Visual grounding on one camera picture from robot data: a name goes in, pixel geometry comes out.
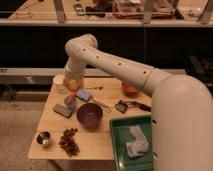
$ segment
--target gray carpet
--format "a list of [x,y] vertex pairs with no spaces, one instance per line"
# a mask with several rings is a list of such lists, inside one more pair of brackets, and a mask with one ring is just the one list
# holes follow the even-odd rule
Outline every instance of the gray carpet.
[[[29,160],[28,150],[35,133],[48,92],[18,92],[10,101],[0,92],[0,170],[54,171],[46,160]],[[113,161],[57,160],[63,170],[114,171]]]

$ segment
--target bowl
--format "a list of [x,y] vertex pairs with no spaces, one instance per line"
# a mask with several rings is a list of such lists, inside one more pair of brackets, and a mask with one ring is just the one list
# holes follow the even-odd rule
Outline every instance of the bowl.
[[78,121],[88,129],[96,129],[103,117],[102,108],[95,103],[85,103],[77,111]]

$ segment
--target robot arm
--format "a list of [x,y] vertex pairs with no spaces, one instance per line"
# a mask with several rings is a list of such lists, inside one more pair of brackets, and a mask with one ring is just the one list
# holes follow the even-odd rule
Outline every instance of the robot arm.
[[97,50],[92,35],[66,44],[65,77],[81,80],[87,64],[152,96],[152,151],[155,171],[213,171],[213,101],[197,79]]
[[151,96],[157,85],[170,76],[152,66],[97,50],[97,41],[89,34],[68,41],[66,52],[71,57],[65,67],[69,79],[82,79],[86,65],[90,64]]

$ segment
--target cable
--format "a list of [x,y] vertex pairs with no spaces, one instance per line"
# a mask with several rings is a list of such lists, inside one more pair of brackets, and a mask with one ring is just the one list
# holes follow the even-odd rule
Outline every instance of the cable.
[[146,38],[146,29],[145,29],[145,25],[143,24],[143,35],[144,35],[144,46],[143,46],[143,57],[144,57],[144,63],[146,63],[146,49],[147,49],[147,44],[146,44],[146,41],[147,41],[147,38]]

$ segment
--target orange object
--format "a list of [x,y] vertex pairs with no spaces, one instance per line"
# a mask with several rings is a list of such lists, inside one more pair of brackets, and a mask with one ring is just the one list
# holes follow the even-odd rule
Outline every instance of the orange object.
[[129,86],[128,84],[122,82],[122,89],[124,93],[128,96],[135,96],[137,95],[140,91],[132,86]]

